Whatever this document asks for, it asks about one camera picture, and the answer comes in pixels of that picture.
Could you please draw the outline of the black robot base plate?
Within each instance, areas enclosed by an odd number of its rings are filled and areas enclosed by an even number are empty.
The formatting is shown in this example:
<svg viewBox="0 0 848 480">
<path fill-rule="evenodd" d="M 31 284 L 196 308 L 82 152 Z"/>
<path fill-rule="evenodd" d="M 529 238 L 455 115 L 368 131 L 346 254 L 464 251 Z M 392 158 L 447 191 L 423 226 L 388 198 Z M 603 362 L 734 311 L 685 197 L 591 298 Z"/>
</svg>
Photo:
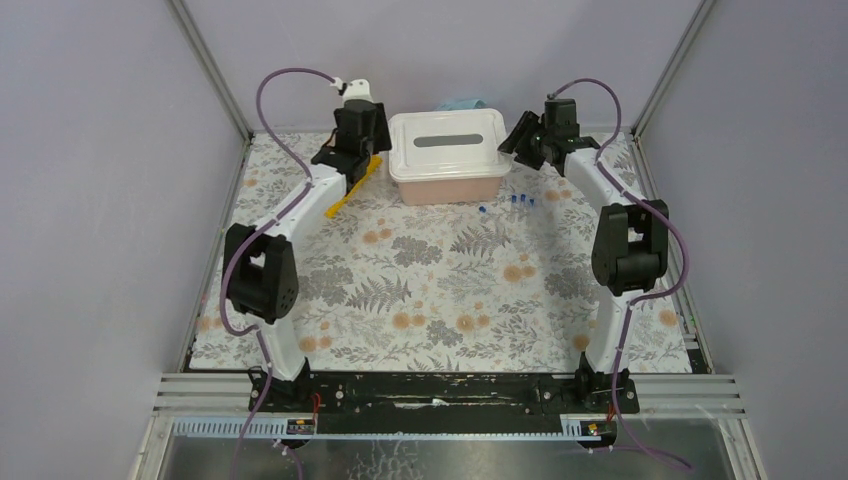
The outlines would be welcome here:
<svg viewBox="0 0 848 480">
<path fill-rule="evenodd" d="M 304 370 L 292 381 L 248 372 L 249 405 L 303 413 L 320 434 L 548 434 L 564 415 L 611 420 L 640 411 L 628 373 L 350 372 Z"/>
</svg>

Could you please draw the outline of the light blue cloth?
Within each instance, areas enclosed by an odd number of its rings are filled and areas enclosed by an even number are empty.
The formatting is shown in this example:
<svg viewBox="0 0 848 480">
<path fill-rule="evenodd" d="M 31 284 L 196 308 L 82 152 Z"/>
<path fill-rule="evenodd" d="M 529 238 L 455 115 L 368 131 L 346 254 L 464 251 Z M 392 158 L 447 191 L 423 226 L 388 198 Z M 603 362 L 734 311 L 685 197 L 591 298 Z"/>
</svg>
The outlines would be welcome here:
<svg viewBox="0 0 848 480">
<path fill-rule="evenodd" d="M 436 111 L 461 111 L 484 109 L 487 103 L 479 98 L 446 101 L 435 108 Z"/>
</svg>

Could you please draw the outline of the pink plastic bin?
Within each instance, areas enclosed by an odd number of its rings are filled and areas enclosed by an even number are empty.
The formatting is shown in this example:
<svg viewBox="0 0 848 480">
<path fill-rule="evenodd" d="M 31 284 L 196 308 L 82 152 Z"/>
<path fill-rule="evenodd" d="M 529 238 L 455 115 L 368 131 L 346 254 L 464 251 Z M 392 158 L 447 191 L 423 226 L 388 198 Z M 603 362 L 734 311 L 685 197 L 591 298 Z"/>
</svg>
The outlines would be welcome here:
<svg viewBox="0 0 848 480">
<path fill-rule="evenodd" d="M 406 205 L 436 205 L 490 201 L 500 189 L 503 178 L 469 178 L 418 182 L 399 182 L 400 197 Z"/>
</svg>

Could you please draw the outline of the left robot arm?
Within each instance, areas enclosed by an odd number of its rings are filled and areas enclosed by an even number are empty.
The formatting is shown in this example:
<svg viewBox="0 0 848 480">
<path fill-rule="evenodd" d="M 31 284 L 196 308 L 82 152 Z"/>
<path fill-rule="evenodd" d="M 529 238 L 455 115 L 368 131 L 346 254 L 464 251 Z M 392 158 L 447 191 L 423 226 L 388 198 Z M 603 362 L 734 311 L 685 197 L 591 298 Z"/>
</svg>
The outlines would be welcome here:
<svg viewBox="0 0 848 480">
<path fill-rule="evenodd" d="M 266 219 L 234 224 L 225 235 L 223 299 L 252 320 L 247 330 L 257 336 L 265 387 L 288 411 L 304 407 L 311 388 L 288 317 L 299 294 L 296 251 L 375 170 L 376 154 L 392 147 L 383 104 L 346 100 L 334 118 L 333 138 L 306 164 L 304 181 Z"/>
</svg>

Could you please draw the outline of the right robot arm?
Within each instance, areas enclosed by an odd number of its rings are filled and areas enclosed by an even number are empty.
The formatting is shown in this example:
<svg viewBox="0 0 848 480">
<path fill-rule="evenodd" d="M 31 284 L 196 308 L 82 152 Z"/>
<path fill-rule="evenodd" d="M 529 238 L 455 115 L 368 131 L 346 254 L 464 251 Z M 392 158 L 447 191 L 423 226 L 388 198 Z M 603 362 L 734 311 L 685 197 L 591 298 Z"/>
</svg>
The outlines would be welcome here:
<svg viewBox="0 0 848 480">
<path fill-rule="evenodd" d="M 552 166 L 598 215 L 590 264 L 607 291 L 600 298 L 596 336 L 581 355 L 572 387 L 577 405 L 597 412 L 629 377 L 632 303 L 667 272 L 668 207 L 634 196 L 604 166 L 601 144 L 580 132 L 572 99 L 549 99 L 542 114 L 525 111 L 498 150 L 534 170 Z"/>
</svg>

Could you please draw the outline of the white plastic bin lid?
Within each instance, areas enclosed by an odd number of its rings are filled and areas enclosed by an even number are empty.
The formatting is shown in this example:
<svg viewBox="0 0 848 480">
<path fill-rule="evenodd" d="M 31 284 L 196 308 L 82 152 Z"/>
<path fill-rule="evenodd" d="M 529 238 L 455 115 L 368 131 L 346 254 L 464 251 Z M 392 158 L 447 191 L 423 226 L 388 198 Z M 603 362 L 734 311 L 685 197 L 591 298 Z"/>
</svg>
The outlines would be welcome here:
<svg viewBox="0 0 848 480">
<path fill-rule="evenodd" d="M 388 122 L 389 172 L 398 183 L 505 176 L 511 157 L 502 114 L 491 108 L 400 113 Z"/>
</svg>

